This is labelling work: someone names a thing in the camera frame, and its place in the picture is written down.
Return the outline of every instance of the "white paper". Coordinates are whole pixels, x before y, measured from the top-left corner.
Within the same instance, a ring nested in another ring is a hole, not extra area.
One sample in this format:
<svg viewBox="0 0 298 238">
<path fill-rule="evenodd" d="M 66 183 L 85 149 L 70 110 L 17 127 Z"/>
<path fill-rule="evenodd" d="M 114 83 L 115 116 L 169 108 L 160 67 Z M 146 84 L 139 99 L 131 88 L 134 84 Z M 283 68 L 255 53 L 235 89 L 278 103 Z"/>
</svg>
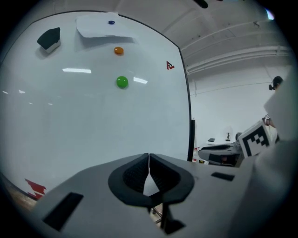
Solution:
<svg viewBox="0 0 298 238">
<path fill-rule="evenodd" d="M 135 34 L 125 26 L 123 18 L 117 13 L 92 13 L 79 16 L 76 19 L 76 28 L 86 38 L 107 36 L 135 38 Z"/>
</svg>

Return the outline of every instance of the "orange ball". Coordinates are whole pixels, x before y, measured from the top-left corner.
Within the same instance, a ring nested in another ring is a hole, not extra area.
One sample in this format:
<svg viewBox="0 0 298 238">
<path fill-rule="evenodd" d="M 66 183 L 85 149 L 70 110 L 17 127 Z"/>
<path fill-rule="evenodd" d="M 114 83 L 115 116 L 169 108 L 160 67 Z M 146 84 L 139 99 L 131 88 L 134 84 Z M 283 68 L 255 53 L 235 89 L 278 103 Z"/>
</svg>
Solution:
<svg viewBox="0 0 298 238">
<path fill-rule="evenodd" d="M 124 50 L 121 47 L 115 47 L 114 49 L 116 54 L 123 54 Z"/>
</svg>

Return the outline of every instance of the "gray surface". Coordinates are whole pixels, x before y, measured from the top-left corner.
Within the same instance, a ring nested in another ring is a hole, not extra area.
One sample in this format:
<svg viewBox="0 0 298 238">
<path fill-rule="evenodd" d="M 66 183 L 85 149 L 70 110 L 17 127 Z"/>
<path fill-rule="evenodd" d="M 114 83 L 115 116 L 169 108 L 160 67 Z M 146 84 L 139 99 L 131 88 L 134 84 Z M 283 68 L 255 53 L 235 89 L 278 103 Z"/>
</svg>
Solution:
<svg viewBox="0 0 298 238">
<path fill-rule="evenodd" d="M 170 205 L 185 227 L 168 237 L 247 237 L 283 201 L 297 168 L 298 141 L 279 142 L 240 168 L 202 165 L 159 155 L 189 171 L 195 186 L 186 200 Z M 109 190 L 108 176 L 138 155 L 88 168 L 47 193 L 33 213 L 44 218 L 69 192 L 84 195 L 61 234 L 72 237 L 165 237 L 145 208 L 125 205 Z M 233 181 L 211 176 L 235 175 Z"/>
</svg>

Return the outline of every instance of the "white wall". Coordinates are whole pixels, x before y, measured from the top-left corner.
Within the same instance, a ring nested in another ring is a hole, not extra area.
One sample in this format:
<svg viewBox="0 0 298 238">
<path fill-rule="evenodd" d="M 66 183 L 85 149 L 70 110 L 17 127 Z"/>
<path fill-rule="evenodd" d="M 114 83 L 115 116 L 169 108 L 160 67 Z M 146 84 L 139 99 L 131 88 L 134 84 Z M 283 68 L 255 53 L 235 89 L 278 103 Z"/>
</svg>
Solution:
<svg viewBox="0 0 298 238">
<path fill-rule="evenodd" d="M 233 141 L 237 132 L 243 132 L 264 117 L 267 114 L 264 104 L 274 93 L 268 90 L 268 85 L 277 75 L 286 78 L 290 63 L 282 57 L 254 59 L 190 75 L 195 146 L 201 147 L 209 138 L 224 141 L 220 134 L 229 126 Z"/>
</svg>

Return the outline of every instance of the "green ball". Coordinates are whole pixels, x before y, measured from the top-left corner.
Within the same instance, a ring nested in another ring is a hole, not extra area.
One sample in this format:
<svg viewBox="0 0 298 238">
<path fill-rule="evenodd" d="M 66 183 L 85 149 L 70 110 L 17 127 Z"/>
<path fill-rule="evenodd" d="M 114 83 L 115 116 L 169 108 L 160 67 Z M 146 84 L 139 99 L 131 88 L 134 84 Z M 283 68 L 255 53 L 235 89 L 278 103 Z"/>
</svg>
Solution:
<svg viewBox="0 0 298 238">
<path fill-rule="evenodd" d="M 120 88 L 125 88 L 129 84 L 129 81 L 124 76 L 118 77 L 116 82 L 117 82 L 118 87 L 120 87 Z"/>
</svg>

